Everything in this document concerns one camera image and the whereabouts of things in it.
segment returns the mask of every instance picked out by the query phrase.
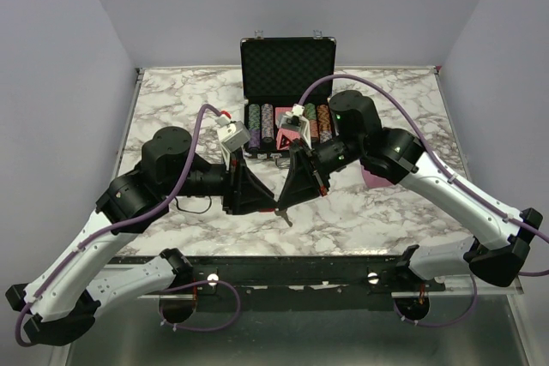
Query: pink block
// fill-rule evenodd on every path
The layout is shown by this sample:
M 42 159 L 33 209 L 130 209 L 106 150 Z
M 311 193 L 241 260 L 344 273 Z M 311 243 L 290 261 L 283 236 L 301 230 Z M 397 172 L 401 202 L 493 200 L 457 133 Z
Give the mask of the pink block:
M 364 178 L 364 183 L 366 183 L 366 186 L 368 186 L 369 189 L 375 189 L 375 188 L 388 188 L 389 186 L 394 186 L 393 183 L 391 183 L 387 179 L 383 179 L 382 177 L 372 175 L 370 172 L 365 171 L 362 169 L 362 178 Z
M 288 150 L 290 148 L 290 142 L 294 139 L 299 139 L 299 132 L 288 129 L 278 129 L 278 134 L 276 135 L 276 149 Z
M 292 111 L 291 107 L 275 107 L 274 108 L 274 122 L 278 124 L 278 118 L 282 113 Z

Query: marble surface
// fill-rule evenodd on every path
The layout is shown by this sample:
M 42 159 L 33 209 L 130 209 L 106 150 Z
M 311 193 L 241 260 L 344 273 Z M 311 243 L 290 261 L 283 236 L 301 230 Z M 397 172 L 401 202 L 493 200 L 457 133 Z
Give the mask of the marble surface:
M 434 149 L 463 174 L 463 164 L 444 109 L 433 69 L 340 69 L 362 76 L 395 96 L 416 120 Z M 354 81 L 339 80 L 334 92 L 360 90 L 371 96 L 383 125 L 410 129 L 383 96 Z M 148 69 L 130 125 L 119 173 L 140 158 L 141 145 L 168 125 L 192 130 L 204 103 L 242 118 L 244 96 L 238 67 Z M 216 123 L 208 114 L 202 123 L 197 152 L 220 163 Z M 272 160 L 248 160 L 254 173 L 274 192 L 281 192 L 287 170 Z M 401 187 L 366 188 L 358 163 L 331 177 L 327 197 L 288 210 L 289 227 L 273 213 L 228 216 L 220 199 L 195 215 L 175 210 L 155 222 L 121 255 L 156 255 L 179 248 L 186 255 L 362 255 L 401 253 L 414 243 L 433 245 L 464 238 L 467 232 L 449 215 Z M 207 199 L 182 198 L 181 207 L 203 210 Z

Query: white wall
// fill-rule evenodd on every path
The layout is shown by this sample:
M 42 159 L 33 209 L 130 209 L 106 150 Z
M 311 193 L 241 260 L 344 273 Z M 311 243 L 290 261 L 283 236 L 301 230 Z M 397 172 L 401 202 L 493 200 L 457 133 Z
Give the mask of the white wall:
M 474 180 L 549 232 L 549 0 L 480 0 L 442 70 L 443 88 Z M 533 242 L 526 269 L 549 268 Z M 549 279 L 522 278 L 529 317 L 549 359 Z
M 99 0 L 0 0 L 0 290 L 33 280 L 108 184 L 136 72 Z M 0 364 L 46 364 L 14 341 L 0 299 Z
M 441 64 L 479 0 L 100 0 L 142 67 L 239 63 L 238 42 L 338 40 L 338 63 Z

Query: poker chip stack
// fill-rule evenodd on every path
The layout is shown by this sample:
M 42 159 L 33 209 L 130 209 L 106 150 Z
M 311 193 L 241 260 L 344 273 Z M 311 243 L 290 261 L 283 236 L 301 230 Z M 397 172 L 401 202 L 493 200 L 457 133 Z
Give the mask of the poker chip stack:
M 261 106 L 261 139 L 263 143 L 271 143 L 275 138 L 275 118 L 273 106 L 266 103 Z
M 257 152 L 261 144 L 261 113 L 259 105 L 250 105 L 248 109 L 248 130 L 250 131 L 248 150 L 250 152 Z
M 317 120 L 320 142 L 329 141 L 332 138 L 332 125 L 329 121 L 329 108 L 327 105 L 317 107 Z
M 305 105 L 305 118 L 309 120 L 309 129 L 311 129 L 311 142 L 318 142 L 318 122 L 317 122 L 317 108 L 308 103 Z

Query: purple cable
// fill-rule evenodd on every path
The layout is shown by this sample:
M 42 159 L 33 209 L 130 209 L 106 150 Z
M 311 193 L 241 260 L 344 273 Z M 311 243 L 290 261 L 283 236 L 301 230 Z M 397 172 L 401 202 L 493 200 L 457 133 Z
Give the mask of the purple cable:
M 195 287 L 195 286 L 209 285 L 210 283 L 218 283 L 220 285 L 224 285 L 225 287 L 228 287 L 231 290 L 232 294 L 236 297 L 237 307 L 234 310 L 234 315 L 231 316 L 231 319 L 229 319 L 228 321 L 223 323 L 221 326 L 216 326 L 216 327 L 183 326 L 183 325 L 179 325 L 177 323 L 170 323 L 169 321 L 167 321 L 166 318 L 164 317 L 164 313 L 163 313 L 162 308 L 160 308 L 160 317 L 162 317 L 162 322 L 167 324 L 167 325 L 170 325 L 172 327 L 175 327 L 177 329 L 189 330 L 191 332 L 217 332 L 218 330 L 222 330 L 222 329 L 225 329 L 226 327 L 231 326 L 238 319 L 238 317 L 240 316 L 240 296 L 238 295 L 238 292 L 234 288 L 234 286 L 231 285 L 230 283 L 224 282 L 223 280 L 200 280 L 198 282 L 189 283 L 188 285 L 177 286 L 177 287 L 173 287 L 171 289 L 164 289 L 163 292 L 182 291 L 184 289 L 190 289 L 190 288 Z
M 202 125 L 202 118 L 204 117 L 204 113 L 206 110 L 212 111 L 215 115 L 221 116 L 221 112 L 218 111 L 216 108 L 214 108 L 212 105 L 202 105 L 200 110 L 198 111 L 198 115 L 196 116 L 196 124 L 195 124 L 195 130 L 192 136 L 192 142 L 190 144 L 189 154 L 187 156 L 187 159 L 185 160 L 185 165 L 183 170 L 181 171 L 181 176 L 179 177 L 178 182 L 175 184 L 175 186 L 172 189 L 172 192 L 156 207 L 149 210 L 148 212 L 142 214 L 141 216 L 137 216 L 136 218 L 123 220 L 121 222 L 117 222 L 114 225 L 107 226 L 100 231 L 96 231 L 93 235 L 90 235 L 89 237 L 82 240 L 80 243 L 78 243 L 77 248 L 79 250 L 83 250 L 86 248 L 87 245 L 89 245 L 93 240 L 97 239 L 98 237 L 101 237 L 107 233 L 110 233 L 111 231 L 115 231 L 117 229 L 122 229 L 123 227 L 133 225 L 136 223 L 141 223 L 144 220 L 147 220 L 149 218 L 152 218 L 156 214 L 158 214 L 163 208 L 167 207 L 173 199 L 175 199 L 176 195 L 179 193 L 179 190 L 183 187 L 183 184 L 185 183 L 185 179 L 187 178 L 187 175 L 189 174 L 190 167 L 192 165 L 192 160 L 195 157 L 195 151 L 196 151 L 196 145 L 198 144 L 198 135 L 200 134 L 200 126 Z M 61 273 L 61 271 L 69 264 L 70 261 L 74 259 L 74 257 L 78 254 L 78 252 L 70 252 L 62 261 L 59 263 L 59 265 L 50 273 L 50 275 L 47 277 L 47 279 L 44 281 L 41 287 L 38 288 L 38 290 L 34 293 L 34 297 L 39 298 L 42 293 L 47 289 L 47 287 L 55 280 L 55 278 Z M 21 336 L 21 325 L 23 324 L 23 319 L 27 312 L 30 311 L 31 307 L 33 306 L 32 302 L 27 303 L 23 309 L 21 310 L 21 313 L 17 317 L 17 322 L 15 324 L 15 340 L 17 343 L 23 347 L 29 347 L 34 346 L 33 343 L 29 343 L 23 340 L 23 337 Z
M 368 81 L 366 79 L 362 79 L 361 77 L 358 77 L 358 76 L 355 76 L 355 75 L 329 75 L 329 76 L 325 76 L 325 77 L 315 81 L 312 85 L 310 85 L 307 88 L 307 90 L 305 90 L 305 92 L 303 93 L 303 96 L 301 96 L 301 99 L 299 100 L 299 104 L 303 105 L 305 103 L 307 97 L 309 96 L 309 94 L 318 85 L 324 83 L 325 81 L 332 81 L 333 79 L 349 79 L 351 81 L 357 81 L 359 83 L 363 83 L 366 86 L 371 87 L 372 89 L 380 92 L 383 96 L 385 96 L 385 98 L 387 98 L 398 109 L 398 111 L 406 118 L 406 120 L 410 124 L 410 126 L 412 126 L 413 131 L 418 136 L 418 138 L 421 140 L 421 143 L 423 144 L 425 150 L 427 151 L 427 154 L 429 155 L 429 157 L 431 158 L 433 163 L 437 166 L 437 168 L 447 178 L 452 177 L 452 174 L 438 161 L 437 156 L 432 151 L 431 145 L 429 144 L 429 142 L 427 141 L 425 136 L 423 136 L 423 133 L 421 133 L 421 130 L 419 130 L 418 125 L 415 124 L 413 119 L 410 117 L 410 115 L 408 115 L 408 113 L 404 110 L 404 108 L 401 106 L 401 104 L 398 103 L 398 101 L 395 98 L 393 98 L 390 94 L 385 92 L 381 87 L 379 87 L 378 85 L 376 85 L 375 83 L 373 83 L 371 81 Z M 470 188 L 468 188 L 466 185 L 464 185 L 461 182 L 461 180 L 454 179 L 453 183 L 455 184 L 455 186 L 457 186 L 462 191 L 464 191 L 469 197 L 471 197 L 472 199 L 474 199 L 475 201 L 480 203 L 482 206 L 484 206 L 485 208 L 487 208 L 491 212 L 495 213 L 497 216 L 502 218 L 504 221 L 509 221 L 510 223 L 512 223 L 514 225 L 517 225 L 517 226 L 521 227 L 522 229 L 524 229 L 526 231 L 529 231 L 530 233 L 533 233 L 535 236 L 540 237 L 545 243 L 549 243 L 549 236 L 547 236 L 545 233 L 537 230 L 533 226 L 528 225 L 527 223 L 524 223 L 524 222 L 522 222 L 518 219 L 514 219 L 514 218 L 508 219 L 507 213 L 505 213 L 502 210 L 499 210 L 497 207 L 493 206 L 489 201 L 484 199 L 482 196 L 479 196 L 476 193 L 474 193 Z M 521 276 L 540 277 L 540 276 L 546 276 L 547 274 L 549 274 L 549 269 L 541 271 L 541 272 L 519 272 L 518 274 L 520 274 Z
M 422 321 L 422 322 L 413 321 L 411 319 L 406 318 L 401 313 L 401 311 L 396 306 L 396 302 L 393 303 L 393 309 L 396 312 L 396 314 L 398 315 L 398 317 L 401 318 L 402 321 L 404 321 L 406 323 L 409 323 L 411 325 L 414 325 L 414 326 L 439 328 L 439 327 L 448 327 L 448 326 L 455 325 L 456 323 L 465 320 L 469 315 L 471 315 L 473 313 L 474 308 L 476 308 L 476 306 L 477 306 L 477 302 L 479 301 L 479 293 L 478 293 L 478 290 L 477 290 L 477 282 L 474 280 L 474 276 L 471 276 L 471 282 L 473 283 L 473 300 L 471 301 L 471 305 L 468 307 L 468 309 L 465 312 L 463 312 L 462 315 L 456 317 L 452 321 L 446 321 L 444 323 L 429 323 L 428 321 Z

